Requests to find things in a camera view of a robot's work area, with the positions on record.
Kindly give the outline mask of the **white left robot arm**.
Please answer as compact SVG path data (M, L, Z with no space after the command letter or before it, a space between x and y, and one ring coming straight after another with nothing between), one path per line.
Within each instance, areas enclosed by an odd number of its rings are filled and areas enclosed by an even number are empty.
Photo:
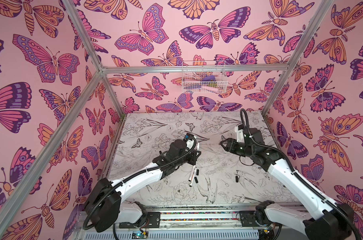
M131 224L141 228L148 220L148 212L139 202L126 203L131 195L142 188L171 175L184 164L196 165L201 155L194 136L175 140L168 151L161 153L143 169L117 180L100 179L84 203L86 218L82 229L98 233L116 224Z

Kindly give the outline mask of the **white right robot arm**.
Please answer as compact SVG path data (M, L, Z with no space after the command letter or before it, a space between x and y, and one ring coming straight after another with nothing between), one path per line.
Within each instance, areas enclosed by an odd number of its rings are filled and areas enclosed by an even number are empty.
M235 128L236 139L222 140L223 149L239 157L248 157L265 172L282 183L305 207L306 213L282 207L273 201L256 206L255 218L260 226L277 223L296 230L310 240L345 240L351 235L360 239L353 224L354 210L339 204L314 187L295 170L278 149L266 146L257 129Z

